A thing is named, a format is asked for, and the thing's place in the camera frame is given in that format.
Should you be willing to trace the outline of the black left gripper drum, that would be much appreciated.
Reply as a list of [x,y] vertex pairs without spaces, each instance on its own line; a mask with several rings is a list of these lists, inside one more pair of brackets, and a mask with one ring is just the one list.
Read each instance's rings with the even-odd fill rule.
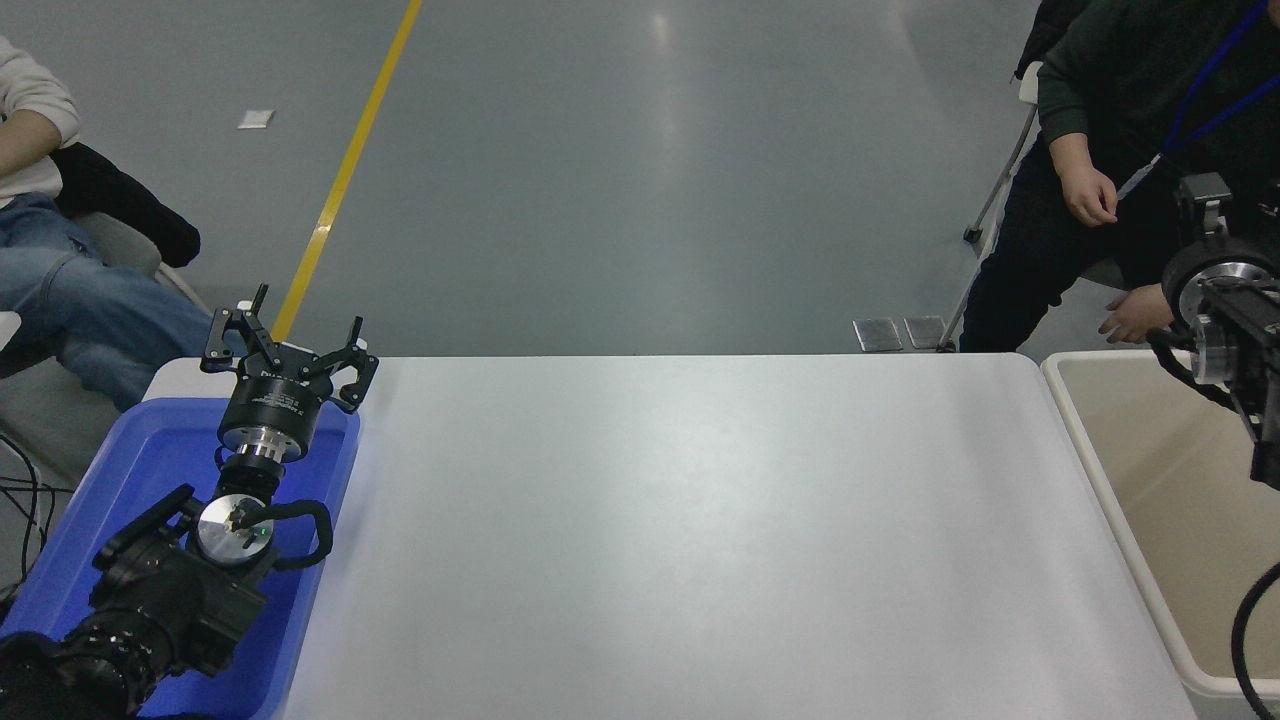
[[268,428],[294,443],[307,443],[314,437],[321,406],[333,391],[325,373],[303,375],[302,368],[319,366],[312,351],[293,345],[276,348],[276,366],[264,354],[242,359],[236,388],[219,424],[224,443],[247,437],[253,428]]

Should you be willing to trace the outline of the person's right hand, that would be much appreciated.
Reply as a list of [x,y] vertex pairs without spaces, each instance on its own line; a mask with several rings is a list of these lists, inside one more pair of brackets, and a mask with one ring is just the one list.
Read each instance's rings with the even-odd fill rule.
[[1117,192],[1114,182],[1091,164],[1059,173],[1062,197],[1070,214],[1085,228],[1117,223]]

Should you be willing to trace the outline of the person's left hand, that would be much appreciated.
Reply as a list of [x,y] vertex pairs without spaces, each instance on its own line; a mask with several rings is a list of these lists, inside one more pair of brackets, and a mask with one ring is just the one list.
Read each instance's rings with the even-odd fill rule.
[[1111,345],[1142,345],[1149,332],[1167,329],[1175,322],[1161,284],[1144,284],[1117,296],[1106,313],[1097,333]]

